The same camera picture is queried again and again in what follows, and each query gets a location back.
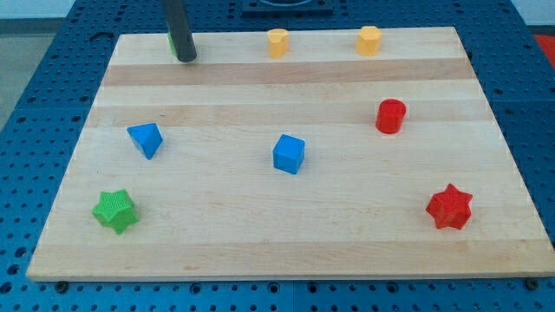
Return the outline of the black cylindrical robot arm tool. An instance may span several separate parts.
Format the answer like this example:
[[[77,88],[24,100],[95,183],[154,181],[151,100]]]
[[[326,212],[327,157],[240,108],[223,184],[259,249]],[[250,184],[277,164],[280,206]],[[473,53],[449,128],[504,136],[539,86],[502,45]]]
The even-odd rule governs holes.
[[[162,0],[169,42],[174,56],[180,62],[192,62],[197,57],[192,29],[189,24],[185,0]]]

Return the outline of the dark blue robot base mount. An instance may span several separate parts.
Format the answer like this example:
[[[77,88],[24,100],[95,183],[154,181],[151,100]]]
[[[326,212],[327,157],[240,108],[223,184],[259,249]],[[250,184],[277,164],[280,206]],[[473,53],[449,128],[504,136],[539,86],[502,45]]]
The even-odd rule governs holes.
[[[333,0],[243,0],[240,2],[242,16],[263,14],[324,13],[334,10]]]

